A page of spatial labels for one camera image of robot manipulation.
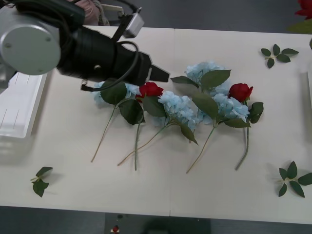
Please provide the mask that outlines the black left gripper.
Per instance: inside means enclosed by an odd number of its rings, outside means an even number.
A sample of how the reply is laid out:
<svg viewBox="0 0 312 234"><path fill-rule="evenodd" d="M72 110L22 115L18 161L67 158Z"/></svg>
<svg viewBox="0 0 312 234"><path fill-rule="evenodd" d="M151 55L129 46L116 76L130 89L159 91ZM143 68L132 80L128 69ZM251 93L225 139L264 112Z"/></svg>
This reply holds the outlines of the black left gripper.
<svg viewBox="0 0 312 234"><path fill-rule="evenodd" d="M127 74L122 80L123 82L141 86L146 82L151 69L150 81L168 82L169 73L153 65L150 55L140 51L138 48L135 47L135 50L132 51L124 47L123 43L117 43L115 52L116 56L113 66L108 72L108 78L118 79L122 75Z"/></svg>

